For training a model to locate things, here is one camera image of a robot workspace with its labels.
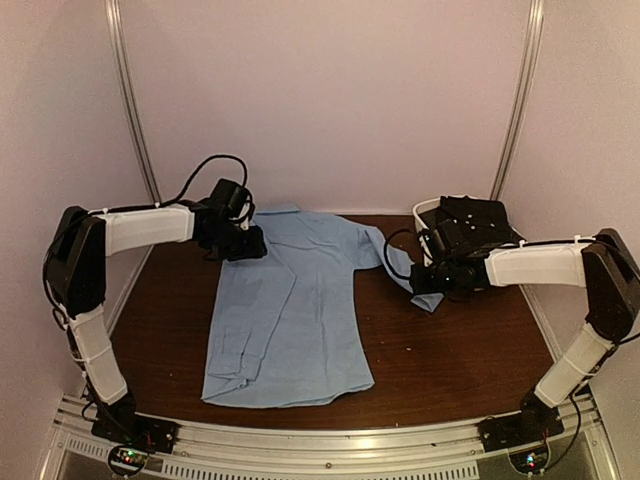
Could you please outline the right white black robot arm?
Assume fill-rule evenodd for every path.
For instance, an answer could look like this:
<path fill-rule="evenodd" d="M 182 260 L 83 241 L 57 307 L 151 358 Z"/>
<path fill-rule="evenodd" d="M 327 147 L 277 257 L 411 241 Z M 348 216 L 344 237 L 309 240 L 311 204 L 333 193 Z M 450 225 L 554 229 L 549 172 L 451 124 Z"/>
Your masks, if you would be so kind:
<path fill-rule="evenodd" d="M 420 234 L 422 261 L 409 283 L 414 293 L 471 294 L 518 286 L 582 295 L 585 316 L 571 343 L 532 388 L 513 419 L 519 440 L 535 440 L 556 407 L 592 377 L 615 350 L 635 340 L 639 268 L 614 229 L 592 236 L 527 241 L 515 231 L 482 235 L 476 225 L 446 220 Z"/>

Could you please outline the white plastic basket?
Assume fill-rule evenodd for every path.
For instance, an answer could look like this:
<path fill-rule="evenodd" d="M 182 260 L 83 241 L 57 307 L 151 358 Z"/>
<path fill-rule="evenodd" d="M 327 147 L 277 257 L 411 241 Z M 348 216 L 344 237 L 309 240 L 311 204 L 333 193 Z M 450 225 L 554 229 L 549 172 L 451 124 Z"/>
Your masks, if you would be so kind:
<path fill-rule="evenodd" d="M 482 247 L 463 246 L 462 248 L 454 249 L 446 248 L 435 232 L 435 213 L 436 208 L 439 206 L 439 199 L 440 197 L 420 202 L 416 204 L 412 210 L 415 229 L 423 251 L 423 263 L 425 266 L 445 258 L 466 257 L 474 253 L 490 251 L 503 245 L 518 244 L 523 240 L 523 237 L 515 230 L 522 237 L 518 243 L 507 243 L 500 246 L 487 245 Z"/>

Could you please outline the front aluminium rail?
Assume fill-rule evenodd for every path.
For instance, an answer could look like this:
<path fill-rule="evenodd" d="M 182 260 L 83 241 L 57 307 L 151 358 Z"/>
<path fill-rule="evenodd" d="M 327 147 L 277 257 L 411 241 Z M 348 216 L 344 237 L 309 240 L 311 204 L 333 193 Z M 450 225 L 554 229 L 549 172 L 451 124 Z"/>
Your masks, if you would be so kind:
<path fill-rule="evenodd" d="M 529 479 L 515 465 L 548 448 L 545 479 L 618 479 L 590 395 L 564 403 L 565 430 L 539 444 L 488 451 L 478 420 L 419 427 L 304 431 L 181 421 L 174 449 L 149 456 L 138 479 Z"/>

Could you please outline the light blue long sleeve shirt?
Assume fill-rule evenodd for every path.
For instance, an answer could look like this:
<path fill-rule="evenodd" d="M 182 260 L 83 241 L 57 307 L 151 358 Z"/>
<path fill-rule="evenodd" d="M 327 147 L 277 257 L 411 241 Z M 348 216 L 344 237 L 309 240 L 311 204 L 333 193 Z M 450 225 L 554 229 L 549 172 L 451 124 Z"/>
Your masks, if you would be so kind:
<path fill-rule="evenodd" d="M 393 285 L 408 290 L 409 254 L 387 245 L 377 227 L 294 205 L 262 210 L 253 223 L 267 254 L 222 265 L 202 401 L 319 406 L 370 389 L 354 276 L 382 267 Z"/>

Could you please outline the black folded shirt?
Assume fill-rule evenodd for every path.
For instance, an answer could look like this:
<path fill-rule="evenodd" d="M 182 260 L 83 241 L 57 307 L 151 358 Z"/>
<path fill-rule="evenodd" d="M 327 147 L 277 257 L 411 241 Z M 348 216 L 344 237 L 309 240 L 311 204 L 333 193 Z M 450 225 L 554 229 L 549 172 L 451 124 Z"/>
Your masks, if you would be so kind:
<path fill-rule="evenodd" d="M 449 249 L 500 246 L 522 239 L 511 227 L 500 201 L 441 196 L 435 220 L 435 232 Z"/>

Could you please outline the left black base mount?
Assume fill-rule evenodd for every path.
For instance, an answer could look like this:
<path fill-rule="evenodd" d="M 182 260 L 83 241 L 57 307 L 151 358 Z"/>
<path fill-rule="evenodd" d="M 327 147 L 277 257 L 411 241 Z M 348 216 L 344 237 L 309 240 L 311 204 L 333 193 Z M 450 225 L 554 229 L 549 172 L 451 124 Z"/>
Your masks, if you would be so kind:
<path fill-rule="evenodd" d="M 100 414 L 91 427 L 91 433 L 137 450 L 171 454 L 177 438 L 178 424 L 138 414 L 116 420 Z"/>

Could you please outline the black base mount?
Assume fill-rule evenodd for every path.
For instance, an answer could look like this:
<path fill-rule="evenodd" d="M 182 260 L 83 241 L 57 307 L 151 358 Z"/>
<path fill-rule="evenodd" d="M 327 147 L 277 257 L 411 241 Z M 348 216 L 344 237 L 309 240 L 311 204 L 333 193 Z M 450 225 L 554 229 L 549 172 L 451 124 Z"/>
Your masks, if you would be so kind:
<path fill-rule="evenodd" d="M 100 414 L 91 427 L 91 433 L 137 450 L 171 454 L 177 438 L 178 424 L 138 414 L 116 420 Z"/>
<path fill-rule="evenodd" d="M 565 431 L 557 413 L 550 420 L 540 423 L 522 412 L 487 417 L 477 424 L 477 429 L 486 453 L 539 443 Z"/>

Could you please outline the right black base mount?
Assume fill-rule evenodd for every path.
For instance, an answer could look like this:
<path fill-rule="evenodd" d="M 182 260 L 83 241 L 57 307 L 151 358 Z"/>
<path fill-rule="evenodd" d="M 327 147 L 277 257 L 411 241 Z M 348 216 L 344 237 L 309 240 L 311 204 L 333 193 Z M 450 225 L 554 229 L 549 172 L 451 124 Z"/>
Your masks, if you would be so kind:
<path fill-rule="evenodd" d="M 539 443 L 565 431 L 557 413 L 550 420 L 540 423 L 522 412 L 487 417 L 477 424 L 477 429 L 486 453 Z"/>

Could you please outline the left aluminium frame post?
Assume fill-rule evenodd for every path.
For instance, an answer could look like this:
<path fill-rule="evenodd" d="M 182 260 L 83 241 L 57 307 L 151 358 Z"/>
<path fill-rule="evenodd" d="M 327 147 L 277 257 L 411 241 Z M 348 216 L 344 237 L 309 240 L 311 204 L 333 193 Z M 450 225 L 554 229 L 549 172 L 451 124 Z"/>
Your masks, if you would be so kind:
<path fill-rule="evenodd" d="M 150 160 L 136 99 L 122 20 L 121 2 L 118 0 L 105 0 L 104 7 L 116 74 L 134 153 L 149 198 L 154 203 L 160 202 L 161 195 L 159 186 Z"/>

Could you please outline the right aluminium frame post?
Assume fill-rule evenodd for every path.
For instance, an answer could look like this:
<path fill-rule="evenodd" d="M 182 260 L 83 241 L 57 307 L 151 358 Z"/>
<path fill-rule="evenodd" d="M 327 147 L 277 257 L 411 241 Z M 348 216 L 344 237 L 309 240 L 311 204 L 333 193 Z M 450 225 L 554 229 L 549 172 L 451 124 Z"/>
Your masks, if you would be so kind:
<path fill-rule="evenodd" d="M 490 192 L 491 200 L 499 200 L 503 194 L 517 149 L 537 69 L 544 30 L 544 14 L 545 2 L 543 0 L 529 2 L 519 74 L 498 167 Z"/>

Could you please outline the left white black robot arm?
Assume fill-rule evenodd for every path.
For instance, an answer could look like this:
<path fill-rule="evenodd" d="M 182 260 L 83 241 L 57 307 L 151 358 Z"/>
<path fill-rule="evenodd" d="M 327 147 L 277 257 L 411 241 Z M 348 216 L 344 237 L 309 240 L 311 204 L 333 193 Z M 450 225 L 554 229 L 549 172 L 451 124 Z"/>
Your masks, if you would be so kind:
<path fill-rule="evenodd" d="M 93 396 L 120 402 L 128 386 L 117 364 L 104 322 L 106 261 L 118 253 L 166 243 L 194 242 L 221 259 L 260 259 L 262 230 L 251 225 L 249 189 L 222 179 L 199 201 L 85 210 L 67 208 L 43 261 L 43 283 L 64 330 L 74 361 Z"/>

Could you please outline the aluminium frame post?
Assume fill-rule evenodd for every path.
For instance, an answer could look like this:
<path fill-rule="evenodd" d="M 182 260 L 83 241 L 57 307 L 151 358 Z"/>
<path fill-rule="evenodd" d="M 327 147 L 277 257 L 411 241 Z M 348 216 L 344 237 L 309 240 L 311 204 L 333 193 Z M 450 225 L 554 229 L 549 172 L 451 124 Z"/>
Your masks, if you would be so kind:
<path fill-rule="evenodd" d="M 544 14 L 545 2 L 543 0 L 529 2 L 519 74 L 498 167 L 490 192 L 491 200 L 499 200 L 503 194 L 517 149 L 537 69 L 544 30 Z"/>
<path fill-rule="evenodd" d="M 104 7 L 116 74 L 134 153 L 149 198 L 154 203 L 160 202 L 161 195 L 159 186 L 150 160 L 136 99 L 122 20 L 121 2 L 118 0 L 105 0 Z"/>

